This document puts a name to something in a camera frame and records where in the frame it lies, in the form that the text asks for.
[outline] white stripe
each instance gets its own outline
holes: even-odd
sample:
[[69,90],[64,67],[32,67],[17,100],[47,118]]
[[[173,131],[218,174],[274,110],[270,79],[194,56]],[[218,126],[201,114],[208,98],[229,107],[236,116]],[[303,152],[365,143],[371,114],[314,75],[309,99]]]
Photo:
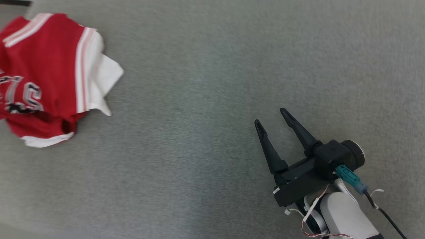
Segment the white stripe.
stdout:
[[29,36],[31,36],[32,34],[36,33],[45,23],[46,21],[52,16],[53,14],[50,13],[46,13],[42,16],[42,18],[40,19],[39,22],[37,22],[37,24],[35,24],[34,27],[32,27],[31,29],[29,29],[27,32],[25,32],[24,34],[12,39],[11,41],[8,41],[5,43],[5,47],[11,47],[13,45],[15,45],[16,43],[24,40],[25,38],[28,38]]
[[87,56],[87,54],[88,54],[88,52],[89,52],[89,49],[90,49],[90,45],[91,45],[91,43],[92,43],[92,41],[91,41],[91,39],[93,38],[93,35],[94,35],[94,29],[92,29],[91,28],[91,31],[90,31],[90,38],[88,38],[87,40],[86,40],[86,46],[85,46],[85,52],[84,52],[84,72],[83,72],[83,74],[84,74],[84,90],[85,90],[85,92],[84,92],[84,94],[85,94],[85,110],[89,110],[89,103],[90,103],[90,101],[89,101],[89,96],[90,96],[90,94],[89,94],[89,84],[88,84],[88,82],[89,82],[89,73],[90,73],[90,68],[89,68],[89,66],[90,66],[90,64],[89,64],[89,58],[88,58],[88,56]]
[[83,97],[83,89],[82,89],[82,85],[83,85],[83,81],[81,78],[81,62],[82,62],[82,48],[84,45],[84,42],[88,36],[90,32],[90,28],[84,28],[84,31],[81,35],[80,40],[78,41],[78,45],[77,45],[77,54],[75,57],[75,92],[76,92],[76,112],[77,113],[82,113],[84,112],[84,97]]
[[40,18],[44,15],[44,13],[39,13],[37,14],[36,17],[34,17],[29,23],[27,23],[23,28],[21,28],[20,30],[18,30],[17,32],[13,33],[12,35],[6,37],[3,42],[6,43],[8,41],[11,41],[13,38],[21,35],[22,33],[24,33],[25,31],[27,31],[28,29],[30,29],[31,27],[33,27],[38,20],[40,20]]
[[25,141],[26,146],[44,148],[44,147],[55,145],[62,141],[68,140],[73,135],[74,135],[74,132],[70,132],[68,134],[62,134],[62,135],[54,136],[48,139],[37,138],[34,136],[24,136],[21,139]]

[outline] gray carpet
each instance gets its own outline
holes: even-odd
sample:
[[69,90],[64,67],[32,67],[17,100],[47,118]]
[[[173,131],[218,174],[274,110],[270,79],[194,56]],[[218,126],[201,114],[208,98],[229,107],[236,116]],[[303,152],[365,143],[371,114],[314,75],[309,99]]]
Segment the gray carpet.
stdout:
[[0,28],[3,29],[16,16],[23,16],[28,7],[0,4]]
[[[425,220],[425,2],[38,0],[95,27],[125,75],[77,135],[23,145],[0,123],[0,222],[93,238],[304,238],[285,215],[254,128],[303,158],[279,108],[357,172],[408,238]],[[385,238],[398,234],[357,196]]]

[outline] teal connector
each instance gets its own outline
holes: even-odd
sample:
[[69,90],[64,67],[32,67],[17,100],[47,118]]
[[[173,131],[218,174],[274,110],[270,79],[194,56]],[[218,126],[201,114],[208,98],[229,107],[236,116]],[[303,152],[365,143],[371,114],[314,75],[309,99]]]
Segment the teal connector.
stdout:
[[360,178],[345,165],[339,165],[337,167],[337,175],[339,178],[351,185],[360,195],[363,195],[363,190],[367,190],[369,187],[362,183]]

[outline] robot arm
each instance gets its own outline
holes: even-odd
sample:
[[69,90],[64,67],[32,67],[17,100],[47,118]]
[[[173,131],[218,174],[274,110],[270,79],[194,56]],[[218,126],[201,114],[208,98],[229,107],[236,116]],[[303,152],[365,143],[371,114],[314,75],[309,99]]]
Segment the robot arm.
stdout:
[[[270,173],[274,175],[276,187],[273,191],[280,207],[295,203],[303,214],[302,225],[306,225],[314,236],[340,236],[355,239],[383,239],[383,236],[370,223],[361,211],[356,199],[348,192],[341,179],[352,185],[357,192],[365,194],[375,208],[367,186],[353,171],[363,166],[365,157],[362,149],[353,141],[341,143],[331,140],[326,144],[315,139],[285,108],[281,108],[283,118],[291,127],[304,147],[305,159],[288,166],[280,159],[273,145],[267,138],[267,132],[259,120],[255,120],[255,128]],[[323,191],[310,205],[309,197]],[[389,219],[397,232],[406,238],[397,226]]]

